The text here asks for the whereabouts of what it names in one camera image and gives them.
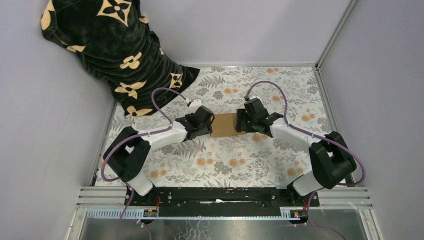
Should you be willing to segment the brown cardboard box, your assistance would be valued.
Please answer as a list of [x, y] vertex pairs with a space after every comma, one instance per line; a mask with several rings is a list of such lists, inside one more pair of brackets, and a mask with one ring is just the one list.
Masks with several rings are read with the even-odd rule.
[[214, 115], [211, 124], [211, 138], [234, 137], [246, 135], [247, 133], [236, 132], [236, 113], [220, 113]]

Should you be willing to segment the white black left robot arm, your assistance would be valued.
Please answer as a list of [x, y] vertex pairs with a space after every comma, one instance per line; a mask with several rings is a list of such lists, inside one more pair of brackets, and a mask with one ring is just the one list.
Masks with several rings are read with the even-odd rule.
[[214, 113], [200, 104], [189, 114], [175, 119], [170, 126], [136, 131], [125, 127], [103, 155], [101, 176], [106, 181], [104, 170], [109, 166], [117, 179], [136, 193], [136, 199], [144, 206], [155, 200], [154, 184], [142, 172], [150, 152], [162, 147], [193, 140], [212, 133]]

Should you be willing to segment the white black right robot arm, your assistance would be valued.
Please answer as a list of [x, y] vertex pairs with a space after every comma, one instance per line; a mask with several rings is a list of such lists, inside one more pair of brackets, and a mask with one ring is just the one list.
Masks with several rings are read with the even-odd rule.
[[301, 129], [289, 122], [286, 115], [269, 113], [262, 101], [253, 97], [236, 111], [238, 133], [260, 133], [289, 143], [310, 157], [311, 171], [287, 186], [287, 201], [301, 205], [307, 195], [320, 189], [332, 189], [357, 169], [343, 137], [336, 131], [325, 136]]

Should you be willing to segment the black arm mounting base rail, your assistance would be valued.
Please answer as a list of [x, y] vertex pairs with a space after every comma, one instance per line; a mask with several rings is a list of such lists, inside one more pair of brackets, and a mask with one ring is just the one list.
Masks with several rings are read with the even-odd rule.
[[286, 188], [277, 187], [154, 187], [140, 196], [126, 190], [125, 204], [153, 209], [203, 208], [229, 206], [240, 209], [250, 208], [294, 208], [301, 211], [308, 207], [319, 207], [317, 194], [313, 196], [293, 195]]

